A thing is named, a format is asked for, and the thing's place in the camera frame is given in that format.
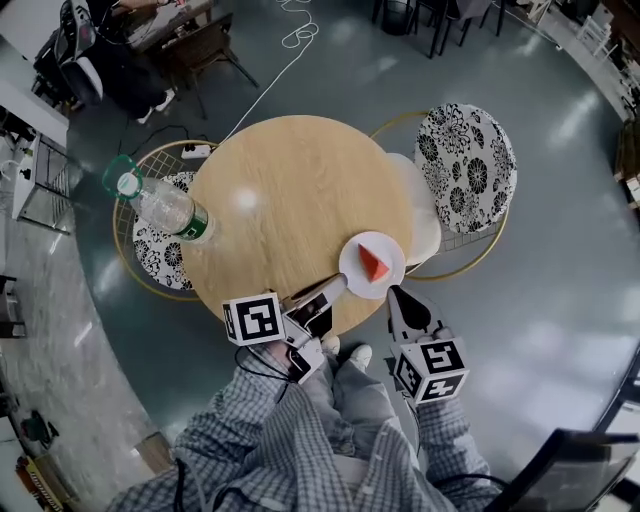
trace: plastic water bottle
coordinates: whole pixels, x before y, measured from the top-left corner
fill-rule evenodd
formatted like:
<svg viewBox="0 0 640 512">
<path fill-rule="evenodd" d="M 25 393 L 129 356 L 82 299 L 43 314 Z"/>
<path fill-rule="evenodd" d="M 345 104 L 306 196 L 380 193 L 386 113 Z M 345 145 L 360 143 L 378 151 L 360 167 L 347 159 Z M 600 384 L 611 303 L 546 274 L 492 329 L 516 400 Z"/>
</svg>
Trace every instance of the plastic water bottle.
<svg viewBox="0 0 640 512">
<path fill-rule="evenodd" d="M 204 244 L 213 236 L 216 220 L 170 183 L 127 172 L 118 178 L 117 188 L 142 219 L 165 233 L 193 244 Z"/>
</svg>

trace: black and white floral cushion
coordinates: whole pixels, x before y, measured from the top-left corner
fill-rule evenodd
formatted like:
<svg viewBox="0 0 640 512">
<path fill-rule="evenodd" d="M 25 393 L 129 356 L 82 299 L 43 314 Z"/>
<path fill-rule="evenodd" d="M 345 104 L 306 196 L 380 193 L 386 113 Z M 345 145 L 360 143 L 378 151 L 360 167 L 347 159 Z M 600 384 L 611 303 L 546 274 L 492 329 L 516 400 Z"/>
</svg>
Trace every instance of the black and white floral cushion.
<svg viewBox="0 0 640 512">
<path fill-rule="evenodd" d="M 187 192 L 194 176 L 194 172 L 179 172 L 165 176 L 162 181 Z M 154 228 L 136 215 L 133 224 L 133 246 L 142 267 L 158 283 L 174 290 L 193 289 L 191 281 L 184 273 L 180 242 L 177 239 Z"/>
<path fill-rule="evenodd" d="M 473 105 L 447 103 L 418 130 L 415 163 L 451 231 L 488 228 L 506 211 L 516 188 L 516 157 L 500 125 Z"/>
</svg>

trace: white plate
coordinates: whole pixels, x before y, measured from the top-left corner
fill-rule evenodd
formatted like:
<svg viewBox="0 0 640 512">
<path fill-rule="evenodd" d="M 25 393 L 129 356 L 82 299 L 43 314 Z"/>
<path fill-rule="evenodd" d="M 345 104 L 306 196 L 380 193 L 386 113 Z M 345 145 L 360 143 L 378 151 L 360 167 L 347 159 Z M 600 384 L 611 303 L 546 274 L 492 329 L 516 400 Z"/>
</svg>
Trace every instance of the white plate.
<svg viewBox="0 0 640 512">
<path fill-rule="evenodd" d="M 389 272 L 374 283 L 369 281 L 360 261 L 358 244 L 362 244 L 387 267 Z M 377 231 L 365 231 L 349 240 L 340 253 L 340 272 L 347 276 L 347 288 L 363 299 L 383 299 L 387 290 L 404 278 L 404 253 L 393 238 Z"/>
</svg>

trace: orange wedge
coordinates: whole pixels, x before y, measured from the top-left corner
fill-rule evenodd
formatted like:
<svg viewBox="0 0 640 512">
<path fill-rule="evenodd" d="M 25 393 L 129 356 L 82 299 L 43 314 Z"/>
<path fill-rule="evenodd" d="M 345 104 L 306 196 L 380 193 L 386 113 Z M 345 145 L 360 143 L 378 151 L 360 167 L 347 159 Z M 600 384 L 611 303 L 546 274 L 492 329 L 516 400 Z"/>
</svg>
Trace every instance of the orange wedge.
<svg viewBox="0 0 640 512">
<path fill-rule="evenodd" d="M 380 261 L 375 254 L 372 254 L 369 249 L 362 244 L 358 244 L 358 250 L 362 267 L 367 273 L 370 282 L 374 283 L 389 273 L 389 267 Z"/>
</svg>

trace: wall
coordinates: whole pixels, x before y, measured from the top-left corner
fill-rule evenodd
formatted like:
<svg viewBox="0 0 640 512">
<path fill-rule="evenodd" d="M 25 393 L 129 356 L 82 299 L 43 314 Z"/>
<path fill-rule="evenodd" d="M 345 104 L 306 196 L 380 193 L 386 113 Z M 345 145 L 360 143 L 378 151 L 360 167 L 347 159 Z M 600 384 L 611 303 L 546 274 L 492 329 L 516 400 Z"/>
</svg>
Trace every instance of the wall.
<svg viewBox="0 0 640 512">
<path fill-rule="evenodd" d="M 15 439 L 15 433 L 9 420 L 0 418 L 0 505 L 7 512 L 42 512 L 15 473 L 22 447 L 18 442 L 3 442 L 11 439 Z"/>
<path fill-rule="evenodd" d="M 0 10 L 0 35 L 31 62 L 60 24 L 62 0 L 11 0 Z"/>
<path fill-rule="evenodd" d="M 0 37 L 0 105 L 66 148 L 69 120 L 31 92 L 34 77 L 33 66 Z"/>
</svg>

